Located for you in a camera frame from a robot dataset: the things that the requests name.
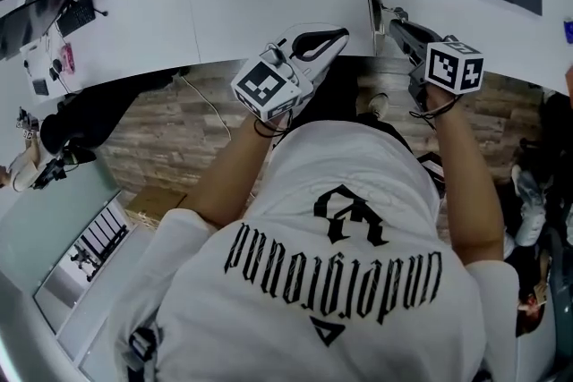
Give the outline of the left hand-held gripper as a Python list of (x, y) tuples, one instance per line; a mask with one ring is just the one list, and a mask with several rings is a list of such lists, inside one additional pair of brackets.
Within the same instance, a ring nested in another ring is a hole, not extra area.
[(349, 31), (337, 25), (292, 26), (247, 61), (231, 89), (260, 121), (269, 122), (311, 98), (311, 80), (331, 64), (348, 40)]

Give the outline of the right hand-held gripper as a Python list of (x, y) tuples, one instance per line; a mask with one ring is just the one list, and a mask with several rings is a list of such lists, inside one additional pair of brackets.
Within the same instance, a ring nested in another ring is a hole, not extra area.
[(483, 83), (483, 54), (456, 40), (441, 41), (435, 31), (411, 21), (392, 20), (389, 34), (415, 66), (408, 90), (418, 108), (426, 111), (426, 86), (433, 84), (461, 96), (476, 92)]

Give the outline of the person's right forearm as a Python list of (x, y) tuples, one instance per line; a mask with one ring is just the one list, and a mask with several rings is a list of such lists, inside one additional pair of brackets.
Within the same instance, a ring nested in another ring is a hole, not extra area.
[(450, 241), (460, 260), (502, 261), (504, 222), (489, 168), (460, 105), (438, 115), (435, 131), (446, 184)]

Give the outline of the person's left forearm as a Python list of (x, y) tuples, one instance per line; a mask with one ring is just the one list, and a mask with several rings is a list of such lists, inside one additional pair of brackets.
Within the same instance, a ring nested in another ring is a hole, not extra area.
[(275, 130), (247, 115), (181, 203), (217, 229), (243, 213)]

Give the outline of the white shoe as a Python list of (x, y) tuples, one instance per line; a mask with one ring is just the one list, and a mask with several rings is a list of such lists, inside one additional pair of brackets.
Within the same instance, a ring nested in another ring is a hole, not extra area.
[(389, 110), (389, 97), (386, 93), (376, 94), (368, 104), (368, 111), (378, 121), (382, 121)]

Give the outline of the black trousers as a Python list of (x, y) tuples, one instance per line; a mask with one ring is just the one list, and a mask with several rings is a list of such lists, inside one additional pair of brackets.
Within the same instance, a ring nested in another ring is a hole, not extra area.
[(380, 132), (387, 133), (395, 140), (399, 141), (410, 153), (412, 153), (412, 149), (409, 147), (406, 140), (398, 133), (398, 131), (391, 124), (381, 121), (375, 113), (361, 113), (356, 116), (355, 120), (360, 124), (369, 126)]

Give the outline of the black hip box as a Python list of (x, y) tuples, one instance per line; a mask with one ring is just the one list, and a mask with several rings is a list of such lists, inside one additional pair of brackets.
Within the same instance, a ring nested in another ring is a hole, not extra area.
[(446, 194), (446, 183), (440, 156), (435, 152), (428, 152), (417, 160), (431, 177), (440, 199), (443, 199)]

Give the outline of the tan cardboard box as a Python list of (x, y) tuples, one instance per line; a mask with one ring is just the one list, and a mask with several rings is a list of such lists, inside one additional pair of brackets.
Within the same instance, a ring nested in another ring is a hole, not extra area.
[(187, 196), (185, 192), (146, 185), (124, 208), (134, 223), (157, 228), (165, 214), (177, 208)]

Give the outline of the small black keyboard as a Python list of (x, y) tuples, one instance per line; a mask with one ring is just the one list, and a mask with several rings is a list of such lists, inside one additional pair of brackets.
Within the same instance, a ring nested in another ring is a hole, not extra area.
[(73, 1), (56, 20), (57, 28), (65, 38), (96, 19), (92, 0)]

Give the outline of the white printed T-shirt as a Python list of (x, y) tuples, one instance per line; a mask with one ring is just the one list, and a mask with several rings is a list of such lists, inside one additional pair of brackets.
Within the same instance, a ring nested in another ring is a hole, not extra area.
[[(387, 133), (308, 123), (274, 150), (257, 199), (214, 230), (173, 209), (108, 317), (120, 382), (516, 382), (518, 277), (464, 265), (440, 200)], [(153, 327), (157, 353), (129, 345)]]

